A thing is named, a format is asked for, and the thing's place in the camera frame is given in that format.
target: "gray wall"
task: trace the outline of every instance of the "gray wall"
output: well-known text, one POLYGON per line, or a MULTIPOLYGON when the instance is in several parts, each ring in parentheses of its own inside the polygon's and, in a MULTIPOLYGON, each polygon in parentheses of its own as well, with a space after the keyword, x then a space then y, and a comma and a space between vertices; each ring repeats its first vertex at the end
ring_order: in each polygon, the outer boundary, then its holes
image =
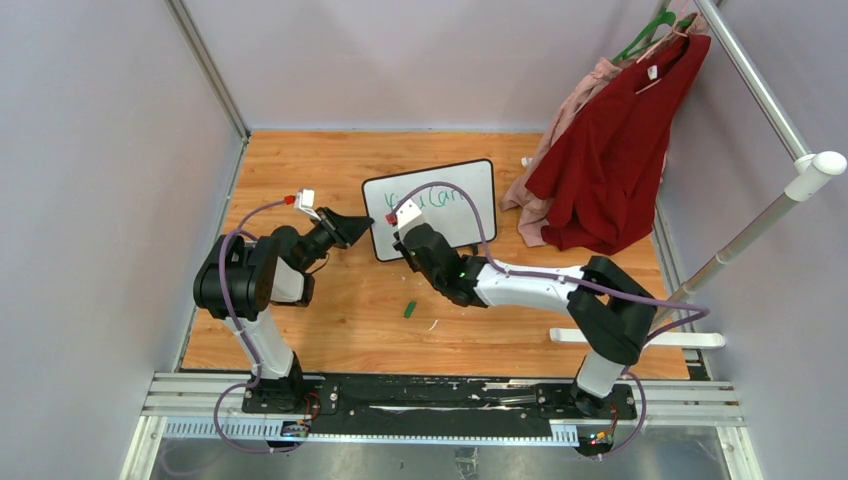
MULTIPOLYGON (((732 0, 729 23, 814 151, 848 152, 848 7, 732 0)), ((661 191, 686 273, 776 198, 794 169, 720 46, 677 117, 661 191)), ((737 386, 769 479, 843 478, 832 434, 848 371, 848 176, 798 206, 697 300, 727 348, 718 376, 737 386)))
POLYGON ((164 2, 0 15, 0 471, 117 478, 238 141, 164 2))
POLYGON ((188 0, 258 129, 544 130, 654 0, 188 0))

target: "wood surface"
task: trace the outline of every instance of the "wood surface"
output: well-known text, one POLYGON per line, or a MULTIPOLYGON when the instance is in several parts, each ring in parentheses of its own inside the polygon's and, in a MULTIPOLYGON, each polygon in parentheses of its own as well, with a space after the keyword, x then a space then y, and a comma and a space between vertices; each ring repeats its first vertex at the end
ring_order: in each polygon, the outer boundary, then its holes
MULTIPOLYGON (((368 178, 489 158, 500 200, 533 154, 538 134, 489 133, 255 133, 247 150, 225 230, 250 210, 314 188, 316 206, 343 215, 364 215, 362 182, 368 178)), ((570 266, 585 263, 585 249, 559 252, 528 248, 516 231, 519 210, 497 213, 494 256, 508 263, 570 266)), ((252 218, 246 228, 263 235, 289 224, 306 232, 305 215, 277 207, 252 218)), ((665 296, 650 239, 614 260, 646 289, 665 296)), ((277 326, 305 371, 461 375, 573 376, 587 348, 555 344, 551 327, 575 327, 570 317, 519 307, 461 308, 434 291, 406 262, 378 262, 370 233, 349 250, 333 249, 316 273, 307 308, 272 307, 277 326), (410 300, 418 302, 403 318, 410 300)), ((198 314, 184 368, 246 369, 244 352, 222 322, 198 314)), ((677 348, 653 347, 634 371, 643 378, 688 378, 677 348)))

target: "red shirt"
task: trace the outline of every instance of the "red shirt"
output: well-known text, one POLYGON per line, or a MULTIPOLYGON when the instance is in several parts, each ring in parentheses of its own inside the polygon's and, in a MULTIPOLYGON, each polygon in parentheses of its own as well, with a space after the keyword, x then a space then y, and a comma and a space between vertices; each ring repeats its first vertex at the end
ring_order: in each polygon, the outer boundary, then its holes
POLYGON ((709 47, 705 35, 676 40, 583 107, 525 184, 553 199, 545 242, 612 255, 651 233, 671 121, 709 47), (652 66, 659 82, 636 93, 654 82, 652 66))

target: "clothes rack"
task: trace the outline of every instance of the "clothes rack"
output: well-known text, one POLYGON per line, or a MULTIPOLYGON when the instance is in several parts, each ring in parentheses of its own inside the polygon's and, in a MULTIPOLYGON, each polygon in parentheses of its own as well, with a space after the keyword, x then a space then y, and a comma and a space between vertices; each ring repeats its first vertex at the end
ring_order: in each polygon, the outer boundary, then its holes
MULTIPOLYGON (((748 52, 742 47, 736 34, 727 25, 724 15, 712 0, 694 0, 704 19, 712 30, 713 38, 718 40, 734 67, 745 82, 751 94, 768 118, 783 146, 792 157, 798 176, 795 177, 768 207, 742 229, 730 242, 705 263, 692 277, 683 282, 671 295, 670 300, 685 301, 697 293, 726 265, 757 238, 789 213, 797 204, 811 197, 831 178, 845 171, 845 157, 836 152, 812 153, 801 132, 790 119, 783 105, 774 95, 768 82, 757 69, 748 52)), ((664 11, 670 0, 660 0, 656 12, 664 11)), ((658 326, 671 312, 660 309, 654 317, 654 326, 658 326)))

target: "clothing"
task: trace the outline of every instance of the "clothing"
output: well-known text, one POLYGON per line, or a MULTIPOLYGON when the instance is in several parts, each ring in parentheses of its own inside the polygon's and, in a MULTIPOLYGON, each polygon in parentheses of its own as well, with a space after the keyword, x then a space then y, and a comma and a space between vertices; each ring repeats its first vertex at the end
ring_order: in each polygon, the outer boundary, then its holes
MULTIPOLYGON (((691 19, 692 23, 688 28, 678 30, 696 34, 707 31, 707 22, 697 13, 692 13, 686 18, 691 19)), ((676 38, 678 38, 676 35, 669 35, 660 40, 657 52, 665 49, 676 38)), ((595 95, 603 90, 603 88, 607 86, 613 78, 618 76, 623 68, 632 65, 638 58, 639 56, 635 55, 631 58, 622 60, 617 65, 610 63, 610 61, 605 58, 598 60, 598 63, 595 65, 592 72, 589 75, 586 75, 580 83, 577 84, 577 87, 575 87, 571 95, 569 95, 568 98, 565 99, 565 102, 560 105, 556 115, 554 115, 553 120, 548 126, 548 129, 545 131, 544 135, 542 135, 542 139, 536 147, 536 152, 533 154, 530 165, 527 166, 527 170, 525 170, 522 175, 512 182, 509 190, 507 190, 503 199, 501 199, 501 210, 523 207, 521 216, 518 219, 518 233, 521 234, 521 237, 524 239, 524 243, 528 247, 545 245, 545 241, 542 238, 542 227, 548 224, 547 220, 545 220, 545 215, 547 215, 548 210, 551 208, 551 201, 541 200, 527 190, 525 187, 527 179, 529 179, 536 170, 536 167, 539 165, 542 157, 550 151, 554 142, 556 142, 557 139, 559 139, 559 137, 566 131, 568 126, 571 125, 571 122, 574 120, 577 112, 579 112, 580 109, 589 102, 589 100, 594 98, 595 95)))
POLYGON ((624 69, 574 119, 526 182, 550 200, 542 239, 612 255, 651 232, 671 121, 710 38, 678 38, 624 69), (648 68, 657 67, 659 82, 648 68))

